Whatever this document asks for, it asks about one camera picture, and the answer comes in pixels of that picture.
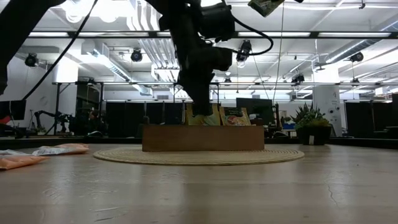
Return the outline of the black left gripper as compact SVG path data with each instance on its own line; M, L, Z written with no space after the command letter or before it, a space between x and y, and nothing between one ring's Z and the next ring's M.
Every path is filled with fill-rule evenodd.
M233 51L215 47L192 30L178 31L178 84L193 100L193 114L213 114L208 89L213 70L227 71L232 65Z

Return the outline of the white orange tea bag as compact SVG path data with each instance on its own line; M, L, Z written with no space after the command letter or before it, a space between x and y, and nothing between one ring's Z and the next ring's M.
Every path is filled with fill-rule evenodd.
M48 157L33 155L1 155L0 170L10 170L24 166L31 166L47 159Z
M26 156L27 154L24 152L13 151L10 149L0 150L0 156Z
M84 154L89 151L87 144L69 143L60 144L56 146L41 146L38 150L34 151L34 156L58 156L69 154Z

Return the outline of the wooden compartment tea box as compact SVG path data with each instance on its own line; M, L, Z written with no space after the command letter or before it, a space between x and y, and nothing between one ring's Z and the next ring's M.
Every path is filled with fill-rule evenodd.
M144 152L261 151L261 126L145 125Z

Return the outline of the round woven straw placemat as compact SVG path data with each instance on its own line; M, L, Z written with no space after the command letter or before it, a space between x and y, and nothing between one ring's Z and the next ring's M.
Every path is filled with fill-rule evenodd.
M144 152L140 147L119 147L96 151L104 161L165 166L240 166L295 161L305 157L295 149L261 151Z

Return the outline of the black computer monitor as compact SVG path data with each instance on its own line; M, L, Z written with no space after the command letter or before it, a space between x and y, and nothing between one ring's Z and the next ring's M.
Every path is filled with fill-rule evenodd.
M258 114L263 120L273 118L272 100L237 98L236 106L238 108L246 108L248 115Z
M23 120L26 104L26 100L0 101L0 119L9 116L14 120Z

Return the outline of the black partition panel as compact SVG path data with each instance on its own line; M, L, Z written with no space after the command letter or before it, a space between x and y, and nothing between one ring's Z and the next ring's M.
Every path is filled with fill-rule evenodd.
M111 138L141 138L143 127L148 125L187 125L187 103L129 103L106 104L106 123Z

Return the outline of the potted succulent plant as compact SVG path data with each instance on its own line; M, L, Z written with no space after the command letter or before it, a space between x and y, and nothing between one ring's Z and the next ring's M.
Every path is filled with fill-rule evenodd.
M306 103L299 106L296 116L292 116L295 130L300 143L303 145L322 146L330 138L331 124L324 117L320 108Z

